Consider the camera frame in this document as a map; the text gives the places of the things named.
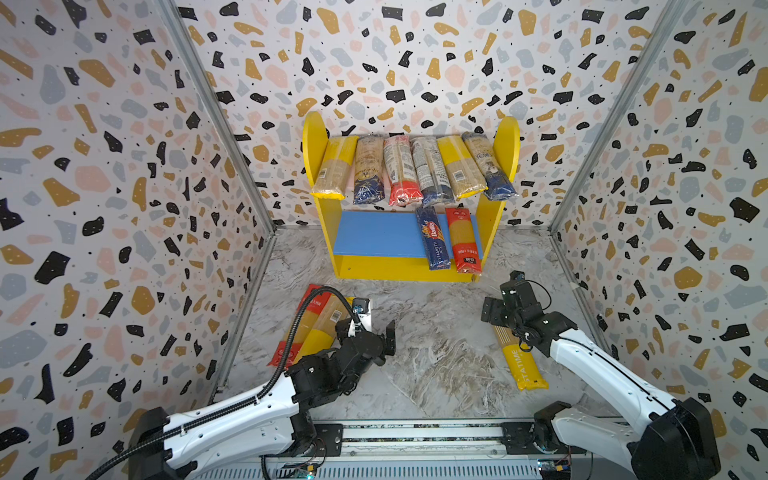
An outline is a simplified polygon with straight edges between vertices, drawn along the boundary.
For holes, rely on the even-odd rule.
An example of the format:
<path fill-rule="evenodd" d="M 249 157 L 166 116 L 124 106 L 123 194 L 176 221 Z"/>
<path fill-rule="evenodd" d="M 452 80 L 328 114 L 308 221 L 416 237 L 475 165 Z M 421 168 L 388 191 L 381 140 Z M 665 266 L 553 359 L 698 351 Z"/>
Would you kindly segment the clear yellow spaghetti bag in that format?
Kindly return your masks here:
<path fill-rule="evenodd" d="M 337 338 L 336 325 L 350 317 L 343 302 L 334 294 L 327 294 L 319 316 L 298 350 L 294 362 L 332 347 Z"/>

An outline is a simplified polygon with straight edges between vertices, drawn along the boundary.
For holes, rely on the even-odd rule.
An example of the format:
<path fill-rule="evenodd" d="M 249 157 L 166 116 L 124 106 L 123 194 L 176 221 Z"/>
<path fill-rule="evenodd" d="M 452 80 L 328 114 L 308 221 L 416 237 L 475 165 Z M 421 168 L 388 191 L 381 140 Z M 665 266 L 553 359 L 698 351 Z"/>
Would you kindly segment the red top spaghetti bag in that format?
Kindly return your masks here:
<path fill-rule="evenodd" d="M 286 361 L 286 367 L 290 367 L 295 362 L 298 352 L 305 343 L 315 323 L 318 321 L 318 318 L 322 313 L 325 305 L 327 304 L 330 296 L 330 293 L 325 292 L 315 296 L 312 299 L 304 313 L 301 315 L 297 331 L 294 335 L 293 343 L 290 347 L 287 347 L 290 332 L 286 332 L 282 340 L 278 343 L 277 348 L 268 363 L 268 366 L 277 366 L 285 351 L 289 352 Z"/>

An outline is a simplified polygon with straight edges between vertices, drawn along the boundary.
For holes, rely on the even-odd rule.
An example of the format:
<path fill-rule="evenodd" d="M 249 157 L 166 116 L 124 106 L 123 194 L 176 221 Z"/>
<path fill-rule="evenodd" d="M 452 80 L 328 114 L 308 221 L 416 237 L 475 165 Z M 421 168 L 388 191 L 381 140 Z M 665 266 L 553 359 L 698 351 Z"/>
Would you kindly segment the yellow Statime spaghetti bag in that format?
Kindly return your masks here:
<path fill-rule="evenodd" d="M 493 330 L 517 388 L 520 391 L 548 389 L 533 355 L 521 348 L 512 330 L 500 326 L 494 326 Z"/>

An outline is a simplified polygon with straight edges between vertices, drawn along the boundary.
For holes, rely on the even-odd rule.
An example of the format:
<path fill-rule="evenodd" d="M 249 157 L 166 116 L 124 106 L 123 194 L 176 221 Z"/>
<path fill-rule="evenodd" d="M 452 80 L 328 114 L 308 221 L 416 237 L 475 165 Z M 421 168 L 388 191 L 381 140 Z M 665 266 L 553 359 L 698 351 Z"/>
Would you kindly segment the yellow navy spaghetti bag figure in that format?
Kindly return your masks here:
<path fill-rule="evenodd" d="M 490 201 L 507 201 L 515 196 L 516 191 L 501 169 L 491 141 L 476 132 L 463 133 L 462 140 L 485 179 L 487 185 L 484 191 L 485 197 Z"/>

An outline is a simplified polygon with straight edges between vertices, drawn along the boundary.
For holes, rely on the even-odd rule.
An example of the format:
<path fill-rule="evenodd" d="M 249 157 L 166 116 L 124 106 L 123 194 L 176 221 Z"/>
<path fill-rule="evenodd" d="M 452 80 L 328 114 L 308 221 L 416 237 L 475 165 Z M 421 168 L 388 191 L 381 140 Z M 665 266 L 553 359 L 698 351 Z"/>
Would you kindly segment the blue Barilla spaghetti box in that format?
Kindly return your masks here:
<path fill-rule="evenodd" d="M 416 219 L 429 270 L 449 269 L 451 261 L 435 209 L 433 207 L 418 207 L 416 209 Z"/>

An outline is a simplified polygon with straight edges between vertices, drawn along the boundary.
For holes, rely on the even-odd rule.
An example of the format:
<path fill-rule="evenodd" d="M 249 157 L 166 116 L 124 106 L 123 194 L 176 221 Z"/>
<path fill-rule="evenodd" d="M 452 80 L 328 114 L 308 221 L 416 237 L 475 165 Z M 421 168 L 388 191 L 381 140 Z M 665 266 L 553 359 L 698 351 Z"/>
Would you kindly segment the yellow top spaghetti bag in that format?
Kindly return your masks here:
<path fill-rule="evenodd" d="M 347 182 L 355 158 L 358 136 L 332 137 L 328 140 L 312 195 L 320 199 L 344 200 Z"/>
<path fill-rule="evenodd" d="M 460 136 L 440 137 L 437 139 L 437 145 L 457 200 L 471 197 L 487 189 L 483 174 Z"/>

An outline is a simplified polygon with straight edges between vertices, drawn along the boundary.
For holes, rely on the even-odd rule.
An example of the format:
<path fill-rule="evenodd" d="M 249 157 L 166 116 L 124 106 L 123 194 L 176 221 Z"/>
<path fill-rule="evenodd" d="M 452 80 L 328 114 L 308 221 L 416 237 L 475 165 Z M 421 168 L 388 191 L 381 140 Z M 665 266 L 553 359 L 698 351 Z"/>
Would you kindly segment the white label spaghetti bag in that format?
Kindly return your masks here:
<path fill-rule="evenodd" d="M 412 137 L 410 139 L 412 158 L 422 193 L 422 205 L 430 207 L 449 204 L 455 200 L 437 139 L 434 137 Z"/>

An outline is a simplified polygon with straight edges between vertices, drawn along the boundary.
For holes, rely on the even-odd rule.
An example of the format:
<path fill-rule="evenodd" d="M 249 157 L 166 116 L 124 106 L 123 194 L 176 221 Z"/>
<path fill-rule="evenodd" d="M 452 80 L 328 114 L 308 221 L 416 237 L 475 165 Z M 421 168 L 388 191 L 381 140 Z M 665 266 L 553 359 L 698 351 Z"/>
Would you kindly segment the red ends clear spaghetti bag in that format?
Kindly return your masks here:
<path fill-rule="evenodd" d="M 390 206 L 421 202 L 420 189 L 409 138 L 404 135 L 384 139 L 384 162 L 390 181 Z"/>

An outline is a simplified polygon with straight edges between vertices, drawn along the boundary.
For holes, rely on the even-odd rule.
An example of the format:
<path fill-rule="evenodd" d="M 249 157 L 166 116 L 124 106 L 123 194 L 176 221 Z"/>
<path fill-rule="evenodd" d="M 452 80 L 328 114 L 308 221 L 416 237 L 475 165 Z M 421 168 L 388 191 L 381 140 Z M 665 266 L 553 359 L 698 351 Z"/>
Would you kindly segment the dark blue spaghetti bag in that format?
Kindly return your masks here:
<path fill-rule="evenodd" d="M 383 157 L 383 136 L 366 136 L 357 142 L 354 159 L 354 205 L 375 204 L 384 198 Z"/>

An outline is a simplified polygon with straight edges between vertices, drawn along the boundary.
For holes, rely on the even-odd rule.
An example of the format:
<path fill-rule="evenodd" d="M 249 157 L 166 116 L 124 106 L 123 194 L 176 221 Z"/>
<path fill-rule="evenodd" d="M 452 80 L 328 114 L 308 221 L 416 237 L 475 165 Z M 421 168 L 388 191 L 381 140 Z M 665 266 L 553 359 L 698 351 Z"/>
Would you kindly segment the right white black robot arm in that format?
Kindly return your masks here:
<path fill-rule="evenodd" d="M 533 417 L 528 442 L 542 453 L 578 447 L 632 472 L 638 479 L 711 479 L 721 470 L 710 411 L 643 380 L 602 350 L 558 311 L 537 300 L 520 271 L 484 300 L 480 319 L 506 327 L 525 350 L 537 350 L 576 374 L 621 416 L 601 419 L 556 401 Z"/>

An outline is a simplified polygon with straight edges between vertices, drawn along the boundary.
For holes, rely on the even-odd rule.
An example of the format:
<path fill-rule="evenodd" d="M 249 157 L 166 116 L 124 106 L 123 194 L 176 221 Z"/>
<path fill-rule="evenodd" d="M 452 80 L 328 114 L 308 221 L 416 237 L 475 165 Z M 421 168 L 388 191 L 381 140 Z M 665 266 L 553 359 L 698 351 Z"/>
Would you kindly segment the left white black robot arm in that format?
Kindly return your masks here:
<path fill-rule="evenodd" d="M 311 409 L 351 394 L 371 365 L 384 365 L 396 351 L 395 327 L 302 357 L 264 396 L 252 389 L 183 413 L 144 412 L 126 451 L 129 477 L 193 479 L 252 456 L 304 453 L 318 436 Z"/>

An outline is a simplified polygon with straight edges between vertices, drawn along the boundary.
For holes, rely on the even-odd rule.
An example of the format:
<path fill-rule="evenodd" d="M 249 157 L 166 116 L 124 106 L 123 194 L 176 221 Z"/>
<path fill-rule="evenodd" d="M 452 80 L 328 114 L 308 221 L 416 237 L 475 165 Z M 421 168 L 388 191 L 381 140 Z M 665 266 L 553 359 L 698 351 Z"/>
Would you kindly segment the yellow shelf pink blue boards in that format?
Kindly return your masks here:
<path fill-rule="evenodd" d="M 321 170 L 328 133 L 318 111 L 307 114 L 303 126 L 303 158 L 310 187 Z M 501 169 L 514 180 L 520 160 L 521 130 L 517 119 L 505 117 L 494 139 Z M 483 194 L 471 214 L 481 265 L 489 259 L 506 202 Z M 314 197 L 314 204 L 337 278 L 376 281 L 472 282 L 469 274 L 451 269 L 430 271 L 415 213 L 345 211 L 342 201 Z"/>

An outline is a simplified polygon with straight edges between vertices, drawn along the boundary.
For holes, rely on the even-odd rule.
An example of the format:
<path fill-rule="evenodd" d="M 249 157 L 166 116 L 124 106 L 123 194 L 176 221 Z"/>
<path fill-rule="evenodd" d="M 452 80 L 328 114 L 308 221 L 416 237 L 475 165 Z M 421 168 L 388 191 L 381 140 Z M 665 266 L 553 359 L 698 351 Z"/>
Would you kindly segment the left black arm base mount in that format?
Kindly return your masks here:
<path fill-rule="evenodd" d="M 339 457 L 344 439 L 342 423 L 320 423 L 300 426 L 291 434 L 291 443 L 282 456 L 298 457 L 319 451 L 320 456 Z"/>

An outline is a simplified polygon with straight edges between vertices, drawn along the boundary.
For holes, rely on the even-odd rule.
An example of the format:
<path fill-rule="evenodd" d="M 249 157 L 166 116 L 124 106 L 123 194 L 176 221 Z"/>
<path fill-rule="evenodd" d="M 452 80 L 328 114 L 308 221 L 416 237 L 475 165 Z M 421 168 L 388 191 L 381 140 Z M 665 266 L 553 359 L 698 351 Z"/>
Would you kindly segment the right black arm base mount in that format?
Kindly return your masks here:
<path fill-rule="evenodd" d="M 561 455 L 568 453 L 586 454 L 587 451 L 579 447 L 566 446 L 564 444 L 549 443 L 549 447 L 540 449 L 540 445 L 534 437 L 533 421 L 507 421 L 500 424 L 500 442 L 508 455 Z"/>

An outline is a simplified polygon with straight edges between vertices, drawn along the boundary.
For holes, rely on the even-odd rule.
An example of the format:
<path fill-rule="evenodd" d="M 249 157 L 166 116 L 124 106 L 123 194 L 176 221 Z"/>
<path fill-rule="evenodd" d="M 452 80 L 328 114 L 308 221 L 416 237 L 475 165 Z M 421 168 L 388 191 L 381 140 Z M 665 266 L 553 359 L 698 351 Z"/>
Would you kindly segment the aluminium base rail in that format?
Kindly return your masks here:
<path fill-rule="evenodd" d="M 596 454 L 508 455 L 500 424 L 533 419 L 334 420 L 339 457 L 252 456 L 193 479 L 634 479 Z"/>

